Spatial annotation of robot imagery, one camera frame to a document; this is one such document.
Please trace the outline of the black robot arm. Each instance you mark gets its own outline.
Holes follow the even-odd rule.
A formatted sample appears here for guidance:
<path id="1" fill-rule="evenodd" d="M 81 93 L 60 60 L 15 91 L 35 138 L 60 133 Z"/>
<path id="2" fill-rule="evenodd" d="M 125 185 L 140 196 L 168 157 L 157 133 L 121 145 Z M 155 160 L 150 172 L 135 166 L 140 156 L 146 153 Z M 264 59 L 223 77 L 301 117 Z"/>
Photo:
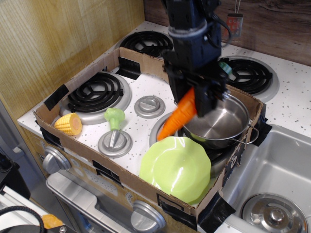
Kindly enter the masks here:
<path id="1" fill-rule="evenodd" d="M 228 74 L 218 61 L 221 28 L 229 27 L 214 12 L 220 4 L 218 0 L 163 1 L 169 18 L 168 34 L 173 39 L 173 49 L 162 52 L 164 70 L 176 102 L 194 89 L 199 117 L 214 110 L 227 91 Z"/>

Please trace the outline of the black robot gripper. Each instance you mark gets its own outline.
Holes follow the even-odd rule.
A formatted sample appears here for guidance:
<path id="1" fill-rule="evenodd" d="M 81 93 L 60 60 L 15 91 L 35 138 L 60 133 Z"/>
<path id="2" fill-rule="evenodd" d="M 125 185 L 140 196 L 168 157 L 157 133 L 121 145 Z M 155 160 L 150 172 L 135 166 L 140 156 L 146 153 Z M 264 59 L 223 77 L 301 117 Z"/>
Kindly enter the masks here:
<path id="1" fill-rule="evenodd" d="M 194 86 L 198 117 L 224 101 L 227 75 L 217 64 L 221 55 L 220 29 L 168 29 L 173 50 L 162 53 L 174 102 L 179 103 Z"/>

